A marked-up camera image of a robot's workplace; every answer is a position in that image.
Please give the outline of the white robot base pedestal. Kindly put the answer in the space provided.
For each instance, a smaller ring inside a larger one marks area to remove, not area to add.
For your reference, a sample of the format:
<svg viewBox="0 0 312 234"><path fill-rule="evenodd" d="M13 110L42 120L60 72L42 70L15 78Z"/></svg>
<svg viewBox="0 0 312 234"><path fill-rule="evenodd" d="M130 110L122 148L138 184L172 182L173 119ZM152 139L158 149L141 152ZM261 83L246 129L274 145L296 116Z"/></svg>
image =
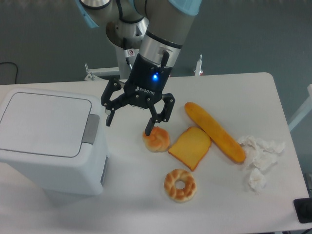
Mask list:
<svg viewBox="0 0 312 234"><path fill-rule="evenodd" d="M87 63L85 64L86 77L85 80L95 80L99 77L119 76L120 79L128 79L132 66L136 60L139 49L123 49L115 46L115 53L117 57L118 67L106 67L106 68L89 68Z"/></svg>

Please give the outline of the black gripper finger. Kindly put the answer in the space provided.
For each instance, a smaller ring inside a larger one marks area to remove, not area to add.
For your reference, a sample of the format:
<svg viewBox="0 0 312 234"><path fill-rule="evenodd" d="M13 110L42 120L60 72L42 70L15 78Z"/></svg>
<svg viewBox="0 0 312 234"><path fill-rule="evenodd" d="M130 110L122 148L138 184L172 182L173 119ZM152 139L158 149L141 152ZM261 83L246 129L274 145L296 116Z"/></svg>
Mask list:
<svg viewBox="0 0 312 234"><path fill-rule="evenodd" d="M128 100L126 99L126 94L118 96L114 100L110 100L112 94L116 91L119 91L123 88L124 83L115 78L111 78L104 89L104 92L101 96L101 105L105 107L105 113L107 114L106 126L110 126L113 120L115 111L121 107L128 105Z"/></svg>
<svg viewBox="0 0 312 234"><path fill-rule="evenodd" d="M175 98L171 93L163 94L161 100L164 102L163 109L160 113L156 112L155 103L151 97L146 99L147 106L151 113L151 118L144 130L145 135L149 136L153 130L155 123L168 122L175 104Z"/></svg>

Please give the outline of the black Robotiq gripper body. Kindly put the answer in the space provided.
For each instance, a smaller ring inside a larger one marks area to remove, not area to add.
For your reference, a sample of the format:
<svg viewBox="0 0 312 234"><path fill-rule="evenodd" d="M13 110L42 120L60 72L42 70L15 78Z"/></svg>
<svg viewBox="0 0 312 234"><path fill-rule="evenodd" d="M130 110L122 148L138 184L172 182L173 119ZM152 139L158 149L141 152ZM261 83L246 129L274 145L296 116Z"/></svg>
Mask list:
<svg viewBox="0 0 312 234"><path fill-rule="evenodd" d="M167 67L169 53L163 53L160 65L147 61L138 54L130 76L124 85L125 100L135 107L147 109L147 99L153 104L160 101L171 67Z"/></svg>

